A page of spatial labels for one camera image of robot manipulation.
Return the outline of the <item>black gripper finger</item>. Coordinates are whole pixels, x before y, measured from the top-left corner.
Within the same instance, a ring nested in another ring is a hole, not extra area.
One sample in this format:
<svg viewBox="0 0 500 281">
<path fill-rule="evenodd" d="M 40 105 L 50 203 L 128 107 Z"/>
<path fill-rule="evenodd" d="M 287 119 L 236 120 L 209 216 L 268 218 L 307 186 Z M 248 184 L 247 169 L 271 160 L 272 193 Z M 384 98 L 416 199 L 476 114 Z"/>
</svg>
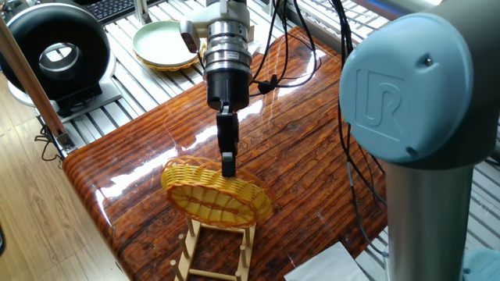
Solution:
<svg viewBox="0 0 500 281">
<path fill-rule="evenodd" d="M 217 138 L 222 156 L 222 175 L 235 177 L 236 156 L 238 154 L 239 123 L 238 114 L 234 113 L 229 104 L 224 103 L 216 114 Z"/>
</svg>

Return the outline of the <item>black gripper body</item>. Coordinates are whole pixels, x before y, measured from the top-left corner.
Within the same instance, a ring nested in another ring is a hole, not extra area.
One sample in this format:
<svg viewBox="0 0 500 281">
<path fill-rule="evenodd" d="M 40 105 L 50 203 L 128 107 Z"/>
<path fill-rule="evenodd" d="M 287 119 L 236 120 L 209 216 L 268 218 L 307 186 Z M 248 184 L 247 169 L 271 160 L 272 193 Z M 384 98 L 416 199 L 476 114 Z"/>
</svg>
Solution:
<svg viewBox="0 0 500 281">
<path fill-rule="evenodd" d="M 249 75 L 237 69 L 220 69 L 206 76 L 207 104 L 220 110 L 223 106 L 236 112 L 248 106 Z"/>
</svg>

